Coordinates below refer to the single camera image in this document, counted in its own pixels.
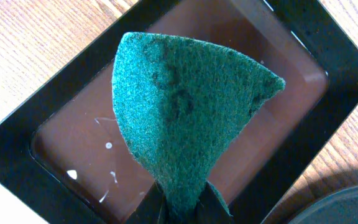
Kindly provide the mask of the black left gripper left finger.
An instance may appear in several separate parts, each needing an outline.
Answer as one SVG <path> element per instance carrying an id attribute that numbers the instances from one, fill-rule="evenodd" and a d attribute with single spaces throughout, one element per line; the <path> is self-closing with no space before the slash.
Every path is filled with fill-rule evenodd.
<path id="1" fill-rule="evenodd" d="M 166 197 L 159 184 L 154 182 L 125 224 L 166 224 L 168 215 Z"/>

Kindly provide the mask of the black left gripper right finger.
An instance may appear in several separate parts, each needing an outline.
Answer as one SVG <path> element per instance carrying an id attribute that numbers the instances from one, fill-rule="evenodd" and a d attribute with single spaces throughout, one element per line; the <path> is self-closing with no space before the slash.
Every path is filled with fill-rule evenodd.
<path id="1" fill-rule="evenodd" d="M 200 194 L 196 210 L 195 224 L 233 224 L 231 216 L 225 211 L 213 186 L 207 182 Z"/>

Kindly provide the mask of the green yellow sponge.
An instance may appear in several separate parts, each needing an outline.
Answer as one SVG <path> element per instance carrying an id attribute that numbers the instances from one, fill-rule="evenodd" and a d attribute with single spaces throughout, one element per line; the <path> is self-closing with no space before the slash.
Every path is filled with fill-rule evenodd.
<path id="1" fill-rule="evenodd" d="M 128 32 L 114 59 L 112 107 L 130 153 L 184 218 L 222 153 L 284 88 L 283 78 L 234 49 Z"/>

